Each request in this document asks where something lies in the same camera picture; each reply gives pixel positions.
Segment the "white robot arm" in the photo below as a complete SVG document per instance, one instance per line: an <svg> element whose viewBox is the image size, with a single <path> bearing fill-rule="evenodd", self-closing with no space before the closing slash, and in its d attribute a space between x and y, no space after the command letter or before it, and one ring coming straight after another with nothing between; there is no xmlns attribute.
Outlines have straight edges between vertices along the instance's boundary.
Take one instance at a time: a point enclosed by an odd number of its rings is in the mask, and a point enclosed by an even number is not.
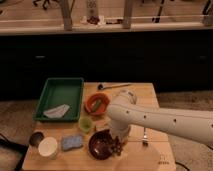
<svg viewBox="0 0 213 171"><path fill-rule="evenodd" d="M124 141L132 125L213 146L213 111L142 107L137 96L121 90L107 106L113 139Z"/></svg>

